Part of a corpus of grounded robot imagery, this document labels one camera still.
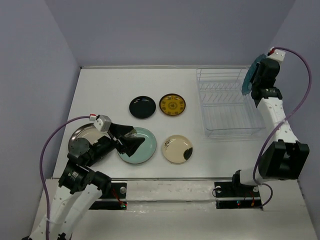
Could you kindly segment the light blue floral plate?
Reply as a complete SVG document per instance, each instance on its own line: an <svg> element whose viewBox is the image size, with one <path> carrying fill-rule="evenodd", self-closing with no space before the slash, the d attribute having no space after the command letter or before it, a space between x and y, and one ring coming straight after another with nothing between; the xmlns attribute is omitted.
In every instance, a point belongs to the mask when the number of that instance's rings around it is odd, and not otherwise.
<svg viewBox="0 0 320 240"><path fill-rule="evenodd" d="M148 161L156 151L157 148L157 140L154 134L143 127L135 127L134 132L132 132L130 137L138 137L144 138L144 142L139 146L136 152L132 156L128 156L127 154L121 154L117 152L118 156L129 164L142 164Z"/></svg>

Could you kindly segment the beige ink-painted plate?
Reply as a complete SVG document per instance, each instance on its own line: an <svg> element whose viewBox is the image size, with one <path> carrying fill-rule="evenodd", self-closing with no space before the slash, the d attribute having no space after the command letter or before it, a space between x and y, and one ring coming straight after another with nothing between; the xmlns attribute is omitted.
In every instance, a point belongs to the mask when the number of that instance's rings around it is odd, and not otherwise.
<svg viewBox="0 0 320 240"><path fill-rule="evenodd" d="M169 136L161 146L163 156L172 164L183 164L193 154L192 142L183 135Z"/></svg>

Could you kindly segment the teal scalloped plate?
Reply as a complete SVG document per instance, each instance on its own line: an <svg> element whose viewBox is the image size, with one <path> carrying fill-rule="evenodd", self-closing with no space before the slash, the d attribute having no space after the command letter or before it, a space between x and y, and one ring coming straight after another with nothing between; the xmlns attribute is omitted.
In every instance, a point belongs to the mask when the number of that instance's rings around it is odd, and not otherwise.
<svg viewBox="0 0 320 240"><path fill-rule="evenodd" d="M259 55L253 63L250 65L249 69L247 70L247 73L244 77L241 93L243 96L248 95L252 90L252 84L253 84L253 77L255 75L256 70L258 69L258 63L265 59L267 56L263 53Z"/></svg>

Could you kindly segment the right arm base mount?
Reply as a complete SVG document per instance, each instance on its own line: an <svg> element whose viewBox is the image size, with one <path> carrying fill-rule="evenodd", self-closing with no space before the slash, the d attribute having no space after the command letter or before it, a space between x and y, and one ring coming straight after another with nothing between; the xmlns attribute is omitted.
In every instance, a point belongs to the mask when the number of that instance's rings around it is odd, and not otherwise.
<svg viewBox="0 0 320 240"><path fill-rule="evenodd" d="M234 187L231 181L216 181L211 194L218 210L263 208L257 186Z"/></svg>

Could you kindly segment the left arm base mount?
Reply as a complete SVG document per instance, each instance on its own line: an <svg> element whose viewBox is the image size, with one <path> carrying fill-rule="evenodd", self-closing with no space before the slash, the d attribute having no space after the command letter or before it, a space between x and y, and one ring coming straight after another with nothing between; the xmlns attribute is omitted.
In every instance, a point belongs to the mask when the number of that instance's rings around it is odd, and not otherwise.
<svg viewBox="0 0 320 240"><path fill-rule="evenodd" d="M102 196L96 200L90 210L121 210L127 209L127 182L115 181L111 184L111 189L108 193L103 193Z"/></svg>

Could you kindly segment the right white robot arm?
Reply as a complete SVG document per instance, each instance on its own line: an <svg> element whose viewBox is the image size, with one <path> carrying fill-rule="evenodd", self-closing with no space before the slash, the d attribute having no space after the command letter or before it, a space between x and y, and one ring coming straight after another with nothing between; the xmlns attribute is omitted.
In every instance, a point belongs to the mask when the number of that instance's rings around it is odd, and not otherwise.
<svg viewBox="0 0 320 240"><path fill-rule="evenodd" d="M280 62L264 57L246 75L251 98L264 120L268 137L258 154L257 166L238 170L232 176L230 190L235 196L242 196L250 186L298 179L310 153L309 146L298 140L286 118L283 96L274 86L279 72Z"/></svg>

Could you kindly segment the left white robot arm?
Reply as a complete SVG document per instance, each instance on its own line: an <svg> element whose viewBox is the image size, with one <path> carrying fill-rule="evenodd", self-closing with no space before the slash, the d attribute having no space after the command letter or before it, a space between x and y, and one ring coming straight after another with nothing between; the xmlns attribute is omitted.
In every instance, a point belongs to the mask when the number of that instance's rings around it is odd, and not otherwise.
<svg viewBox="0 0 320 240"><path fill-rule="evenodd" d="M68 161L53 199L46 198L46 213L28 240L69 240L85 213L100 197L112 192L112 179L90 167L113 150L131 157L145 141L136 137L133 126L103 120L92 124L101 137L90 143L75 138L68 146Z"/></svg>

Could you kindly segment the yellow patterned plate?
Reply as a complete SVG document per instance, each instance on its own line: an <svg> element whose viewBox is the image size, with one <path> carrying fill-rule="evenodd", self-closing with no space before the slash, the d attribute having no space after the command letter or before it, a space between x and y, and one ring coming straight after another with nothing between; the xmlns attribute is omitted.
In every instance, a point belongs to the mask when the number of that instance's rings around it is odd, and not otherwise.
<svg viewBox="0 0 320 240"><path fill-rule="evenodd" d="M185 99L176 93L165 94L159 100L160 110L167 116L176 117L181 115L186 109Z"/></svg>

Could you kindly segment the black plate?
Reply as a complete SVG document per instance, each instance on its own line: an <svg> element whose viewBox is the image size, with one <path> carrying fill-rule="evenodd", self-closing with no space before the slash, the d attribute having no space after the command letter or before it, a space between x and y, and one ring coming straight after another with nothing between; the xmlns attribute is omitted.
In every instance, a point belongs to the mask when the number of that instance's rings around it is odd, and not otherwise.
<svg viewBox="0 0 320 240"><path fill-rule="evenodd" d="M129 112L137 119L147 119L156 111L156 103L149 96L137 96L129 104Z"/></svg>

